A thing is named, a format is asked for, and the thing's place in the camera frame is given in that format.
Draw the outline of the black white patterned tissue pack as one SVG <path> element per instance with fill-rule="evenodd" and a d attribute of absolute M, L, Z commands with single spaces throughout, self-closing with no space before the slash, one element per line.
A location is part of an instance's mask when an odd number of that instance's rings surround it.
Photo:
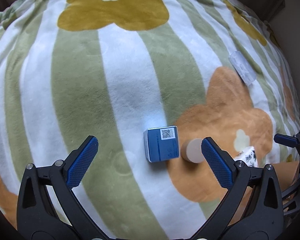
<path fill-rule="evenodd" d="M 243 161 L 249 167 L 258 167 L 254 146 L 248 146 L 239 152 L 239 154 L 234 158 L 234 161 L 238 160 Z"/>

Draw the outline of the small blue cube box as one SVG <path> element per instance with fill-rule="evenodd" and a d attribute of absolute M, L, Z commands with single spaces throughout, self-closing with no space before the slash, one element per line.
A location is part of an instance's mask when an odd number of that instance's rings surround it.
<path fill-rule="evenodd" d="M 149 128 L 144 132 L 145 155 L 150 163 L 179 158 L 177 126 Z"/>

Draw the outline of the open cardboard box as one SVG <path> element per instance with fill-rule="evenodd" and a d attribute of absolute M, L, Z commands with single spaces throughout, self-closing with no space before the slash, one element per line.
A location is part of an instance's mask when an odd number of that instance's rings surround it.
<path fill-rule="evenodd" d="M 290 187 L 294 183 L 294 181 L 296 180 L 296 178 L 299 174 L 299 162 L 298 161 L 281 162 L 278 164 L 273 164 L 273 167 L 276 172 L 281 191 L 284 191 L 288 187 Z M 253 189 L 251 187 L 247 187 L 247 189 L 244 193 L 244 196 L 241 200 L 241 203 L 229 225 L 232 225 L 241 219 L 241 217 L 245 211 L 245 208 L 249 202 L 249 198 L 251 196 L 252 191 L 253 191 Z"/>

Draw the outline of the beige round wooden lid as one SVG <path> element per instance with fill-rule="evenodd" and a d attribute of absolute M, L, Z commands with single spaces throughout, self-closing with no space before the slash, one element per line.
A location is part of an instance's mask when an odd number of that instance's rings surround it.
<path fill-rule="evenodd" d="M 192 140 L 187 140 L 183 143 L 180 153 L 181 157 L 194 164 L 200 164 L 205 161 L 202 154 L 202 139 L 196 138 Z"/>

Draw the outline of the clear wrapped tissue pack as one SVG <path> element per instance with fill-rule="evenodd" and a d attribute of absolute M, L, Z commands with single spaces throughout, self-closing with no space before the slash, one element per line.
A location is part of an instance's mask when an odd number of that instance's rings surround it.
<path fill-rule="evenodd" d="M 252 66 L 240 51 L 234 51 L 229 56 L 229 61 L 247 86 L 256 80 L 256 74 Z"/>

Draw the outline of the floral striped fleece blanket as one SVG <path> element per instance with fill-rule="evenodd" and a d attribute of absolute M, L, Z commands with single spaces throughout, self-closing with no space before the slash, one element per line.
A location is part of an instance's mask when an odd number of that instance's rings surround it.
<path fill-rule="evenodd" d="M 247 86 L 229 56 L 240 51 Z M 146 159 L 144 132 L 177 126 L 259 167 L 298 161 L 273 141 L 300 130 L 289 65 L 237 0 L 16 0 L 0 11 L 0 211 L 17 224 L 25 167 L 86 139 L 98 154 L 74 193 L 110 237 L 191 237 L 226 193 L 206 163 Z"/>

